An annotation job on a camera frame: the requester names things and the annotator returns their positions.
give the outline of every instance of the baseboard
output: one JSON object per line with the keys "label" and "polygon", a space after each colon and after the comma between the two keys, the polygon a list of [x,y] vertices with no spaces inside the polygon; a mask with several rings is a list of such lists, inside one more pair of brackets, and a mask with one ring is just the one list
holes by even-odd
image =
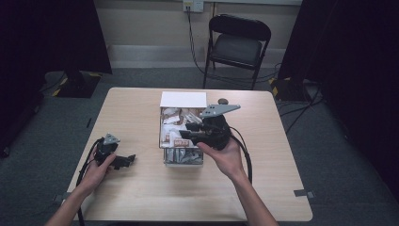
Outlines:
{"label": "baseboard", "polygon": [[[107,45],[112,68],[192,68],[196,67],[191,49],[185,46]],[[262,68],[282,62],[285,49],[267,49]],[[205,67],[204,46],[195,48],[199,67]]]}

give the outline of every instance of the wall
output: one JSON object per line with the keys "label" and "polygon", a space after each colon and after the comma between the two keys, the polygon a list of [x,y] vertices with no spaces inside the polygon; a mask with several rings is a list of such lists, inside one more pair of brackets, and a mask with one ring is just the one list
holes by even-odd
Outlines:
{"label": "wall", "polygon": [[[190,46],[182,1],[95,0],[95,4],[107,45]],[[268,52],[276,50],[283,54],[299,8],[206,2],[203,13],[191,13],[196,47],[206,46],[208,22],[215,11],[215,14],[230,13],[265,22],[272,30]]]}

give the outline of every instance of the wooden table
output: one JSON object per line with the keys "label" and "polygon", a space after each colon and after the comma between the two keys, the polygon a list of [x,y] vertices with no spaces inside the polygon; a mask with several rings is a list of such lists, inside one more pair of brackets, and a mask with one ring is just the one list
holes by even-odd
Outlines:
{"label": "wooden table", "polygon": [[271,93],[215,89],[109,90],[68,191],[96,139],[111,133],[120,139],[117,155],[136,154],[130,168],[112,170],[82,209],[87,220],[245,221],[232,182],[204,156],[202,168],[168,168],[159,148],[160,101],[163,91],[200,91],[207,103],[226,98],[241,108],[225,114],[244,137],[253,165],[253,185],[278,221],[312,218],[293,154]]}

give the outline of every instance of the wrist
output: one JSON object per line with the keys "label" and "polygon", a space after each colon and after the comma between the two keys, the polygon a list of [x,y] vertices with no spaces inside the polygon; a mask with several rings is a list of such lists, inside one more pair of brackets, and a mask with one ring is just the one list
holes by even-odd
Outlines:
{"label": "wrist", "polygon": [[78,196],[86,198],[91,194],[92,190],[81,184],[77,186],[73,192],[75,192]]}
{"label": "wrist", "polygon": [[249,179],[243,170],[239,170],[233,174],[230,179],[235,185],[242,185],[243,183],[249,182]]}

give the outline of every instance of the person's right hand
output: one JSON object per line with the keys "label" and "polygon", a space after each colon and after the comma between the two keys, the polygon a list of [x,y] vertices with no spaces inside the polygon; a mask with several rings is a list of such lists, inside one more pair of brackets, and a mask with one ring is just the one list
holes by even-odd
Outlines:
{"label": "person's right hand", "polygon": [[230,138],[229,143],[221,151],[215,150],[202,142],[199,142],[197,147],[211,156],[215,160],[220,171],[231,180],[236,180],[238,177],[246,175],[241,159],[240,146],[232,138]]}

